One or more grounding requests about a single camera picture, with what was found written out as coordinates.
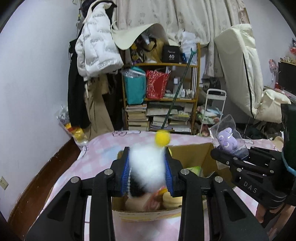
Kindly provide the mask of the white fluffy plush yellow beak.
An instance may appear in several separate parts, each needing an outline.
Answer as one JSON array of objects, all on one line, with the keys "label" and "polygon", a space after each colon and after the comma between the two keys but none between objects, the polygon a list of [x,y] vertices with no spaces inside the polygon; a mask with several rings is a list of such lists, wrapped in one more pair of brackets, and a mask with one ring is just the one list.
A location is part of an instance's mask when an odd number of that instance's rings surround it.
[{"label": "white fluffy plush yellow beak", "polygon": [[128,154],[130,196],[140,197],[146,193],[155,193],[166,185],[165,154],[170,141],[170,133],[159,130],[151,144],[137,144],[130,147]]}]

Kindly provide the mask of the white wall outlet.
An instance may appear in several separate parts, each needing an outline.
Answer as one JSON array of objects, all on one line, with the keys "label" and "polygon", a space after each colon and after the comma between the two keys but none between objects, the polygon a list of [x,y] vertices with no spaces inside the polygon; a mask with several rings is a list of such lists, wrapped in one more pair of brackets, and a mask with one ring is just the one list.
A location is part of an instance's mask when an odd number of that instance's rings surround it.
[{"label": "white wall outlet", "polygon": [[7,187],[8,187],[8,182],[5,180],[5,178],[3,176],[1,176],[0,178],[0,187],[3,189],[3,190],[6,190]]}]

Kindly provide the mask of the cardboard box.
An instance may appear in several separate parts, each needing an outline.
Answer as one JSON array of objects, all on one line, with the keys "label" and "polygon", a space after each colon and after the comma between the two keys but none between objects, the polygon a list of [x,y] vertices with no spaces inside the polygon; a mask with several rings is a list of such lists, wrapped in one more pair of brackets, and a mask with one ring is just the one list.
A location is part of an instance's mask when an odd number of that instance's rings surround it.
[{"label": "cardboard box", "polygon": [[[218,169],[217,163],[212,159],[210,152],[214,148],[212,143],[193,144],[185,146],[170,146],[172,157],[179,160],[184,168],[200,166],[204,177],[208,177],[212,172],[217,172],[231,187],[231,173],[229,168]],[[149,211],[149,212],[132,212],[125,210],[126,198],[114,197],[112,199],[113,214],[122,221],[127,222],[144,222],[156,221],[181,216],[181,208]]]}]

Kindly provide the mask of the black hanging coat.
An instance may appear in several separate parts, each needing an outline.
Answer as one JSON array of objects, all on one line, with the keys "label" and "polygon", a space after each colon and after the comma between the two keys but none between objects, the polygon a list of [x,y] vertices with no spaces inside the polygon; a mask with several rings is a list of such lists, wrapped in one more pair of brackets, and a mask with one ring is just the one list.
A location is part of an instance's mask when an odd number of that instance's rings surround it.
[{"label": "black hanging coat", "polygon": [[71,126],[88,128],[90,120],[84,101],[84,80],[77,68],[77,53],[75,51],[77,39],[69,43],[70,67],[68,73],[68,113]]}]

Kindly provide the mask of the red gift bag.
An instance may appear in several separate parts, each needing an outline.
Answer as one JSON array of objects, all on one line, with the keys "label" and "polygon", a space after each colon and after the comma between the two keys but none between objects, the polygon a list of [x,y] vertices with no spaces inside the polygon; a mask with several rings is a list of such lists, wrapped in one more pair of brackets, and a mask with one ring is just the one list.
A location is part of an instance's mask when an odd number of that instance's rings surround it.
[{"label": "red gift bag", "polygon": [[156,70],[148,70],[146,72],[147,77],[147,93],[148,99],[160,100],[164,97],[169,73],[163,73]]}]

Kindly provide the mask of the beige wide-brim hat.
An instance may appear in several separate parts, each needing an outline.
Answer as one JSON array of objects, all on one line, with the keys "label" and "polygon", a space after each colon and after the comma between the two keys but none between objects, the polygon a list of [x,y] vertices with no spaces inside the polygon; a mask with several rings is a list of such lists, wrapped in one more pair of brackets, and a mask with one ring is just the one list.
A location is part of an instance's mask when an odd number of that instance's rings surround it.
[{"label": "beige wide-brim hat", "polygon": [[159,23],[141,25],[126,30],[117,30],[113,28],[113,25],[111,26],[112,38],[121,50],[129,49],[138,36],[144,32],[152,34],[154,38],[162,40],[167,45],[169,44],[165,29]]}]

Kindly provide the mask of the teal bag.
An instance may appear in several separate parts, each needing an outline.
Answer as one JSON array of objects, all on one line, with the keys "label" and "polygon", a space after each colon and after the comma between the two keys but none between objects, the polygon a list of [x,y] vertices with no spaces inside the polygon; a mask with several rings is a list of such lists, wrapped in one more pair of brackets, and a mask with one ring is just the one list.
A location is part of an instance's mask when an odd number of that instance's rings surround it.
[{"label": "teal bag", "polygon": [[147,79],[144,70],[137,66],[121,71],[125,81],[125,93],[129,105],[142,104],[146,94]]}]

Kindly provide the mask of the cream floral curtain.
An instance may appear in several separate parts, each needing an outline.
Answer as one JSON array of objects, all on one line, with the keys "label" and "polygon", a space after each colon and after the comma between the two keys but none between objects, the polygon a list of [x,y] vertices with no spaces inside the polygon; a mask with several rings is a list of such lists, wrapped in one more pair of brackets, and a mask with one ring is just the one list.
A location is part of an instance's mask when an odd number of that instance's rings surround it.
[{"label": "cream floral curtain", "polygon": [[229,27],[248,24],[243,1],[115,1],[113,20],[119,30],[159,23],[169,39],[177,41],[184,30],[208,49],[205,75],[222,77],[223,71],[214,38]]}]

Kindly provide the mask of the black box with 40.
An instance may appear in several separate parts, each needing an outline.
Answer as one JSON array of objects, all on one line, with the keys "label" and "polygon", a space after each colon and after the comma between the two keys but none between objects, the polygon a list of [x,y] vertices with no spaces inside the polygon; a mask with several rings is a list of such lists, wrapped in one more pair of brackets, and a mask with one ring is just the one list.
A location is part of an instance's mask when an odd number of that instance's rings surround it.
[{"label": "black box with 40", "polygon": [[179,63],[180,48],[178,46],[164,45],[162,51],[163,63]]}]

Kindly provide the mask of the stack of books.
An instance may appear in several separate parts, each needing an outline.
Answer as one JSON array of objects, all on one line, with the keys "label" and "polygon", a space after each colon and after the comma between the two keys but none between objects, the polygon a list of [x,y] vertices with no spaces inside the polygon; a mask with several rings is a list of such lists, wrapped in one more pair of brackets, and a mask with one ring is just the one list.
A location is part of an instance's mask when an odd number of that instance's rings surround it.
[{"label": "stack of books", "polygon": [[128,105],[125,111],[127,114],[128,130],[146,131],[148,129],[149,121],[146,116],[147,104]]}]

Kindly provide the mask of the wooden bookshelf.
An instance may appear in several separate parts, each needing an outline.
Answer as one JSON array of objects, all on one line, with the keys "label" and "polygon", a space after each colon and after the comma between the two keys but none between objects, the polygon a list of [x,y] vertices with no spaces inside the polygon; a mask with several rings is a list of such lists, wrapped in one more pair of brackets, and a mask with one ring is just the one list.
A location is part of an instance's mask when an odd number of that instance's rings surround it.
[{"label": "wooden bookshelf", "polygon": [[192,63],[137,63],[122,75],[125,129],[194,135],[201,44]]}]

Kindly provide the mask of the yellow toy in plastic bag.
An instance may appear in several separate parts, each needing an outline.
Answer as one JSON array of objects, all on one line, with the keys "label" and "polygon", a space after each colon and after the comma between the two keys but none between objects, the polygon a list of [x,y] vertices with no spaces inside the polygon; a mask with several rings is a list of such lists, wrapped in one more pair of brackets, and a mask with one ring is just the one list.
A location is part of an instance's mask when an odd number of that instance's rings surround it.
[{"label": "yellow toy in plastic bag", "polygon": [[70,135],[78,147],[83,147],[88,144],[88,138],[80,127],[72,126],[70,123],[68,108],[61,106],[56,112],[56,118],[59,125]]}]

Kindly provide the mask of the purple plush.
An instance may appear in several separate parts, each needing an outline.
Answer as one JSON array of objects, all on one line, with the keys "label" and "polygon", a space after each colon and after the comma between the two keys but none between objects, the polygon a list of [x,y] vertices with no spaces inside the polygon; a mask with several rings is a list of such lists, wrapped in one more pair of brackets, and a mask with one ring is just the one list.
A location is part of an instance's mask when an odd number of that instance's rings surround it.
[{"label": "purple plush", "polygon": [[237,158],[244,159],[249,155],[245,141],[236,130],[236,123],[232,115],[228,114],[221,121],[209,128],[212,143]]}]

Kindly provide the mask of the white puffer jacket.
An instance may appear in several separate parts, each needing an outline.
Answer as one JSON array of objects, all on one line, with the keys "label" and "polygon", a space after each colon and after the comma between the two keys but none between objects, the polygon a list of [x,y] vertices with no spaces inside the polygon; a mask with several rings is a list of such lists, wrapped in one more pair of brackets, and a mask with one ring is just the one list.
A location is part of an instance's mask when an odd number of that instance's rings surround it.
[{"label": "white puffer jacket", "polygon": [[84,81],[100,74],[112,73],[123,66],[123,61],[111,34],[111,1],[94,1],[83,21],[75,45],[77,68]]}]

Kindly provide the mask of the yellow plush in box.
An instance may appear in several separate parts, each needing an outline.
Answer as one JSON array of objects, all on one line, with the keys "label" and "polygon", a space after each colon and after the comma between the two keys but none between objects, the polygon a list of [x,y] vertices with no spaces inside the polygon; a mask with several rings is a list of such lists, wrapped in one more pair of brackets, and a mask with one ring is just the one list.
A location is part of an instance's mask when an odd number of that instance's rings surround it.
[{"label": "yellow plush in box", "polygon": [[162,204],[165,209],[179,208],[182,206],[182,197],[172,197],[166,188],[159,190],[158,194],[162,197]]}]

